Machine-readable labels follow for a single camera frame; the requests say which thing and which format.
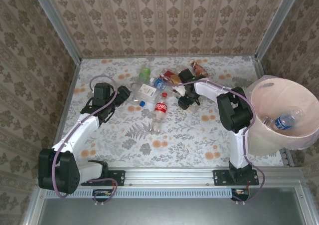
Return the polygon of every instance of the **coca-cola bottle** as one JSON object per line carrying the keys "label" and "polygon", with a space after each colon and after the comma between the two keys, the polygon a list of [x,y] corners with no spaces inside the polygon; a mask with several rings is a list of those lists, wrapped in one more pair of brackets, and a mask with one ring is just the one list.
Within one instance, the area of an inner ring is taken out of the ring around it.
{"label": "coca-cola bottle", "polygon": [[151,124],[151,134],[159,134],[161,132],[161,124],[167,111],[166,98],[167,93],[162,93],[159,102],[155,106],[154,117]]}

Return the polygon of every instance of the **patterned wallpaper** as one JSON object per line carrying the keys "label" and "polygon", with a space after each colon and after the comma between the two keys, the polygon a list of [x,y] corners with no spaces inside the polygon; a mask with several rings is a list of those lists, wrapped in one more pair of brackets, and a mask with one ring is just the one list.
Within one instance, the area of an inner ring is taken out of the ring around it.
{"label": "patterned wallpaper", "polygon": [[23,219],[74,68],[37,0],[0,0],[0,224]]}
{"label": "patterned wallpaper", "polygon": [[[266,74],[298,82],[319,98],[319,0],[296,0],[262,65]],[[319,140],[292,154],[295,164],[304,167],[319,208]]]}
{"label": "patterned wallpaper", "polygon": [[84,58],[254,54],[282,0],[52,0]]}

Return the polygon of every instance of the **robotic arm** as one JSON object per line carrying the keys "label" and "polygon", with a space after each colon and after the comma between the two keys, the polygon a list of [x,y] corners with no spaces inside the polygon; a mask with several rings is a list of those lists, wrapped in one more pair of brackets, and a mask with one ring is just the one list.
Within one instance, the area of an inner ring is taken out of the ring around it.
{"label": "robotic arm", "polygon": [[[230,131],[231,148],[229,170],[218,170],[218,175],[214,172],[214,181],[216,186],[225,185],[246,185],[247,179],[251,185],[258,185],[259,181],[257,172],[252,169],[251,165],[245,160],[243,151],[243,131],[250,125],[252,111],[248,104],[241,98],[234,96],[232,93],[219,89],[209,83],[206,83],[203,77],[194,77],[189,70],[184,70],[179,74],[183,83],[199,80],[195,84],[185,86],[186,93],[178,101],[182,109],[187,109],[194,102],[199,104],[200,95],[205,96],[214,102],[217,102],[220,120],[225,129]],[[87,117],[89,114],[106,105],[114,93],[110,95],[112,86],[108,83],[98,83],[94,87],[94,97],[91,98],[86,106],[82,109],[77,124]],[[245,96],[243,90],[239,87],[232,89],[233,91]],[[73,154],[78,154],[82,150],[82,146],[97,130],[102,123],[106,123],[115,112],[115,108],[120,106],[128,99],[130,91],[120,86],[116,99],[107,108],[97,113],[95,116],[87,119],[72,134],[71,138],[62,148],[57,164],[55,165],[55,180],[57,188],[60,192],[71,194],[79,184],[96,178],[109,178],[107,163],[101,161],[88,161],[84,165],[76,163]],[[53,157],[64,143],[65,138],[71,131],[52,149],[42,149],[39,154],[39,186],[44,189],[53,190],[51,168],[53,165]]]}

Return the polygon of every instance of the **purple cable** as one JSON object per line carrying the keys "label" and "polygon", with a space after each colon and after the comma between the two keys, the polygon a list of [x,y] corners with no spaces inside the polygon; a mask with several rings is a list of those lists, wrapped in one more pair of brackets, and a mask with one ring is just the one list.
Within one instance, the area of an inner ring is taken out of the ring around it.
{"label": "purple cable", "polygon": [[[111,200],[111,198],[115,195],[116,190],[118,189],[118,182],[117,182],[115,179],[110,179],[110,178],[108,178],[108,179],[91,179],[91,180],[89,180],[88,182],[101,182],[101,181],[112,181],[112,182],[115,183],[115,189],[114,189],[114,191],[111,193],[111,195],[109,196],[109,198],[106,199],[106,200],[103,202],[103,203],[107,203],[107,202],[109,202],[109,201]],[[94,201],[94,202],[96,202],[96,203],[101,203],[101,202],[96,201],[96,196],[97,196],[97,194],[100,194],[100,193],[102,193],[102,192],[107,192],[107,191],[106,191],[106,190],[105,190],[105,191],[101,190],[101,191],[96,192],[96,193],[94,194],[94,197],[93,197],[93,201]]]}
{"label": "purple cable", "polygon": [[95,80],[96,78],[100,78],[100,77],[105,77],[105,78],[109,78],[113,84],[114,84],[114,96],[113,98],[110,100],[110,102],[108,102],[106,105],[104,105],[103,107],[99,108],[98,110],[94,111],[92,114],[89,114],[88,116],[86,116],[82,121],[80,121],[77,126],[70,132],[70,134],[66,137],[65,141],[63,142],[63,144],[61,144],[60,148],[56,151],[54,158],[53,158],[53,163],[52,163],[52,183],[53,183],[53,189],[55,191],[55,193],[57,194],[57,196],[61,199],[66,198],[68,195],[62,195],[56,185],[56,180],[55,180],[55,165],[56,165],[56,161],[58,159],[59,153],[61,152],[61,150],[63,149],[63,147],[65,146],[65,143],[67,143],[69,141],[69,139],[72,137],[72,135],[75,133],[75,131],[89,118],[91,118],[92,116],[94,116],[96,113],[100,112],[101,110],[105,109],[106,107],[108,107],[116,98],[117,94],[118,94],[118,87],[117,84],[115,82],[115,80],[107,75],[101,74],[98,76],[94,76],[91,80],[90,80],[90,89],[92,90],[92,81]]}
{"label": "purple cable", "polygon": [[239,98],[243,99],[243,100],[249,105],[250,109],[252,110],[252,113],[253,113],[252,122],[250,123],[250,125],[249,125],[249,126],[244,130],[244,132],[243,132],[244,157],[245,157],[245,160],[247,161],[247,163],[248,163],[249,165],[251,165],[253,168],[255,168],[256,170],[258,170],[258,171],[262,174],[262,176],[263,176],[263,181],[261,182],[261,185],[260,185],[260,187],[259,187],[257,193],[256,193],[252,198],[250,198],[250,199],[248,199],[248,200],[246,200],[246,201],[242,201],[240,198],[238,198],[238,197],[236,197],[236,196],[233,196],[234,198],[236,198],[237,200],[239,200],[239,202],[242,202],[242,203],[250,202],[250,201],[252,201],[252,200],[259,194],[259,192],[261,191],[261,189],[262,189],[263,186],[265,185],[265,180],[266,180],[265,173],[264,173],[259,167],[253,165],[253,163],[250,162],[249,159],[247,158],[245,134],[246,134],[246,133],[248,132],[248,130],[254,125],[254,123],[255,123],[255,121],[256,121],[256,111],[255,111],[253,105],[250,103],[250,101],[249,101],[245,96],[243,96],[243,95],[241,95],[241,94],[239,94],[239,93],[237,93],[237,92],[235,92],[235,91],[232,91],[232,90],[230,90],[230,89],[228,89],[228,88],[225,88],[224,86],[221,86],[221,85],[219,85],[219,84],[216,84],[216,83],[214,83],[214,82],[211,82],[211,81],[209,81],[209,80],[196,80],[196,81],[191,81],[191,82],[187,82],[187,83],[184,83],[184,84],[174,84],[174,85],[169,84],[169,83],[166,83],[166,85],[169,85],[169,86],[184,86],[184,85],[195,84],[195,83],[200,83],[200,82],[202,82],[202,83],[209,83],[209,84],[211,84],[211,85],[213,85],[213,86],[215,86],[215,87],[217,87],[217,88],[219,88],[219,89],[221,89],[221,90],[225,90],[225,91],[230,92],[230,93],[232,93],[232,94],[234,94],[234,95],[237,95]]}

